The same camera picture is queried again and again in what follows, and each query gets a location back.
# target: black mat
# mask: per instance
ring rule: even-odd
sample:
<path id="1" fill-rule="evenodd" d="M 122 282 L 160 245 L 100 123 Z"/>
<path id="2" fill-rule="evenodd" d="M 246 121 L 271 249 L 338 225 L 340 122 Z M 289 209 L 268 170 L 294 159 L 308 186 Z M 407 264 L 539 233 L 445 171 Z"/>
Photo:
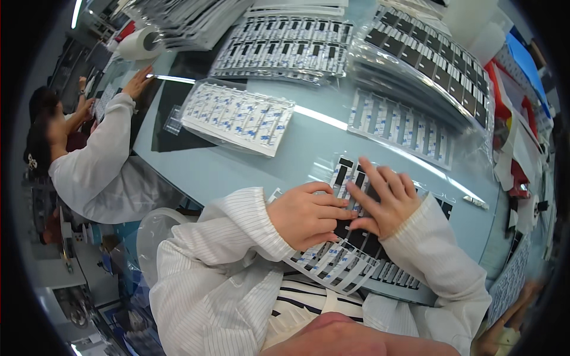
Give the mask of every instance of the black mat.
<path id="1" fill-rule="evenodd" d="M 154 121 L 151 150 L 156 152 L 170 152 L 192 148 L 214 147 L 215 144 L 188 132 L 185 128 L 181 128 L 178 135 L 174 135 L 163 129 L 172 107 L 174 105 L 182 105 L 193 86 L 192 84 L 177 81 L 164 82 L 162 96 L 158 104 L 158 112 Z"/>
<path id="2" fill-rule="evenodd" d="M 174 63 L 172 64 L 168 75 L 196 80 L 206 78 L 212 63 L 214 63 L 232 29 L 233 28 L 230 28 L 228 30 L 228 32 L 211 51 L 179 52 L 174 59 Z M 163 129 L 172 107 L 174 105 L 182 106 L 186 96 L 192 89 L 192 86 L 192 84 L 180 83 L 177 81 L 164 81 L 164 89 L 162 90 L 162 96 L 160 97 L 160 103 L 158 104 L 158 113 L 154 121 L 151 146 L 152 151 L 170 152 L 216 146 L 215 144 L 188 132 L 185 128 L 180 129 L 178 136 Z"/>

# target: white anti-static smock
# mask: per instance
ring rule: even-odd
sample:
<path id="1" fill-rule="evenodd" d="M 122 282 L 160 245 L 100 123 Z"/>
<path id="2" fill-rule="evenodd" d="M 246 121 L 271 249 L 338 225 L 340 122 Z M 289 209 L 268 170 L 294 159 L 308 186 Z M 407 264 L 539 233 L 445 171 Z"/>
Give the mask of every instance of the white anti-static smock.
<path id="1" fill-rule="evenodd" d="M 279 309 L 279 296 L 286 292 L 282 287 L 291 287 L 285 285 L 290 282 L 283 281 L 280 265 L 257 258 L 239 272 L 230 268 L 249 249 L 265 251 L 273 261 L 294 252 L 271 223 L 262 188 L 241 189 L 211 202 L 197 223 L 174 226 L 168 237 L 158 247 L 158 282 L 149 294 L 168 356 L 253 356 L 275 338 L 280 341 L 293 334 L 283 331 L 287 323 L 272 315 Z M 487 273 L 457 246 L 431 194 L 382 246 L 394 263 L 439 298 L 430 308 L 368 294 L 359 307 L 363 324 L 446 342 L 461 356 L 469 356 L 471 340 L 491 304 L 485 290 Z M 324 300 L 330 293 L 325 294 L 313 302 L 325 305 L 318 309 L 328 304 Z M 342 312 L 339 304 L 331 303 L 328 311 Z M 309 312 L 295 313 L 291 320 L 310 318 Z"/>
<path id="2" fill-rule="evenodd" d="M 129 156 L 135 102 L 117 94 L 105 109 L 105 120 L 87 146 L 52 162 L 55 190 L 72 210 L 89 220 L 118 224 L 142 219 L 160 208 L 176 208 L 181 194 L 139 157 Z"/>

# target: white tape roll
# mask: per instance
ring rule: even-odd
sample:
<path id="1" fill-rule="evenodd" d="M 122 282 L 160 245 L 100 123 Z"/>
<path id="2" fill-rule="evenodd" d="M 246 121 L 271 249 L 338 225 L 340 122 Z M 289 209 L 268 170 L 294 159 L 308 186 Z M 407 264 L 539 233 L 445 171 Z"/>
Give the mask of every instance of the white tape roll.
<path id="1" fill-rule="evenodd" d="M 158 32 L 152 26 L 135 31 L 119 43 L 118 51 L 126 60 L 150 59 L 162 52 L 162 44 L 155 42 Z"/>

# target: light blue table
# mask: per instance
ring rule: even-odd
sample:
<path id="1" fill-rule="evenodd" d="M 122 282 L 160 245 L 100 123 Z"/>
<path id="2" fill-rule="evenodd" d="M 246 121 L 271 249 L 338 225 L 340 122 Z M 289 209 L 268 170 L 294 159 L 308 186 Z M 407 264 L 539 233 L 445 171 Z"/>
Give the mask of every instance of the light blue table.
<path id="1" fill-rule="evenodd" d="M 353 8 L 351 16 L 357 16 L 357 13 Z M 168 75 L 175 57 L 174 52 L 160 55 L 153 63 L 155 74 Z M 145 64 L 122 64 L 123 69 L 128 67 L 130 70 L 124 75 L 115 71 L 121 75 L 115 78 L 107 76 L 101 82 L 123 87 L 134 75 L 133 69 Z M 345 130 L 355 90 L 349 79 L 341 82 L 340 89 L 272 80 L 248 81 L 247 90 L 250 92 L 285 97 L 295 100 L 298 105 L 274 158 L 223 147 L 162 153 L 151 151 L 163 86 L 146 114 L 133 149 L 156 172 L 199 204 L 205 205 L 214 198 L 245 187 L 262 186 L 269 196 L 277 187 L 284 191 L 317 179 L 328 182 L 338 154 L 353 159 L 367 156 L 376 164 L 409 173 L 425 189 L 451 203 L 450 223 L 458 244 L 475 261 L 481 262 L 494 223 L 493 235 L 497 239 L 504 236 L 501 235 L 501 227 L 505 224 L 504 204 L 497 211 L 500 218 L 495 219 L 500 191 L 498 183 L 494 182 L 490 171 L 483 174 L 473 161 L 462 160 L 459 150 L 455 150 L 452 170 L 446 171 Z M 466 195 L 486 202 L 489 210 L 463 200 Z"/>

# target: hair clip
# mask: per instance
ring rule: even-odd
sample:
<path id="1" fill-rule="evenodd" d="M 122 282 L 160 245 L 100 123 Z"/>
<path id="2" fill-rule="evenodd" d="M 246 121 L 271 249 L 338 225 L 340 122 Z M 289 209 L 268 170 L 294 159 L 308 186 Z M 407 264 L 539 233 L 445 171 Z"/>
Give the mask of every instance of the hair clip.
<path id="1" fill-rule="evenodd" d="M 31 153 L 28 153 L 28 166 L 29 166 L 31 169 L 38 168 L 38 163 L 36 162 L 35 159 L 32 158 L 32 154 L 31 154 Z"/>

